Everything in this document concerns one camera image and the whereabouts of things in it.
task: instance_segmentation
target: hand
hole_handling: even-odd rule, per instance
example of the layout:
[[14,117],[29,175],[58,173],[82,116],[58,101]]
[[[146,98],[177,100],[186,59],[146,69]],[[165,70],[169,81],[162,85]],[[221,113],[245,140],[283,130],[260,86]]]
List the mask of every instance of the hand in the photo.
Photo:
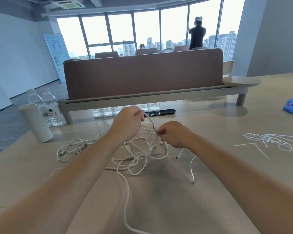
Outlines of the hand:
[[121,110],[115,118],[109,134],[116,135],[121,143],[132,139],[144,121],[144,111],[138,107],[128,107]]
[[162,141],[166,141],[175,148],[187,148],[187,142],[194,133],[185,125],[177,121],[169,121],[160,126],[157,134]]

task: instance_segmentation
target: glass window pane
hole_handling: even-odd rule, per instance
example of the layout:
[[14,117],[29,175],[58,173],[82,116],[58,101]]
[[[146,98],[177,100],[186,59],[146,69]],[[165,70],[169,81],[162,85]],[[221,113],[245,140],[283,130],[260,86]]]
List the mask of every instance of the glass window pane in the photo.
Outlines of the glass window pane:
[[160,50],[160,18],[159,11],[134,13],[137,47],[143,43],[145,48]]
[[88,44],[109,43],[105,16],[83,17]]
[[161,11],[162,50],[186,44],[188,6]]
[[214,48],[215,34],[217,30],[220,0],[209,0],[190,5],[189,27],[193,28],[197,16],[203,18],[202,26],[206,28],[203,38],[203,47]]
[[113,45],[113,49],[118,52],[119,56],[133,56],[136,54],[136,45],[133,43]]
[[223,50],[223,60],[232,60],[245,0],[224,0],[217,48]]
[[96,53],[99,53],[99,52],[111,52],[112,48],[111,48],[110,45],[97,46],[97,47],[90,47],[89,51],[90,51],[91,58],[95,59],[96,58]]
[[70,58],[88,59],[87,48],[78,17],[58,18],[57,22]]
[[131,14],[109,15],[113,43],[133,41]]

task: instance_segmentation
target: white tumbler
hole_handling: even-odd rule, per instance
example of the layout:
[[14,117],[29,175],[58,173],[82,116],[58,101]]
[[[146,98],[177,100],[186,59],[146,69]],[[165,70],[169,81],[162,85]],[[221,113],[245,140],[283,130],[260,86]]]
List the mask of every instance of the white tumbler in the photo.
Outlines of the white tumbler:
[[44,143],[52,139],[48,123],[43,118],[37,104],[26,104],[18,108],[25,121],[30,127],[38,143]]

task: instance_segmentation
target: sky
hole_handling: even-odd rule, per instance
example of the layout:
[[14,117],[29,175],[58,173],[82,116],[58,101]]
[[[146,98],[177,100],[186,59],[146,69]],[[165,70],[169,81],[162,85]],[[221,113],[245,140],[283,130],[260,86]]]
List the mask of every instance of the sky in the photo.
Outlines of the sky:
[[[219,34],[227,34],[229,31],[238,32],[242,15],[244,0],[224,0],[223,13]],[[203,27],[206,28],[205,39],[216,34],[220,0],[208,0],[190,5],[190,28],[194,27],[194,19],[203,17]],[[167,40],[181,42],[187,33],[188,6],[175,7],[161,10],[162,43]],[[57,19],[68,52],[72,56],[87,55],[85,41],[82,35],[78,17]],[[159,11],[145,11],[134,13],[137,45],[147,45],[147,38],[152,42],[160,41],[159,37]],[[105,16],[83,17],[88,44],[109,43]],[[133,41],[133,25],[131,14],[109,15],[113,42]],[[91,47],[91,54],[96,52],[111,51],[111,46]]]

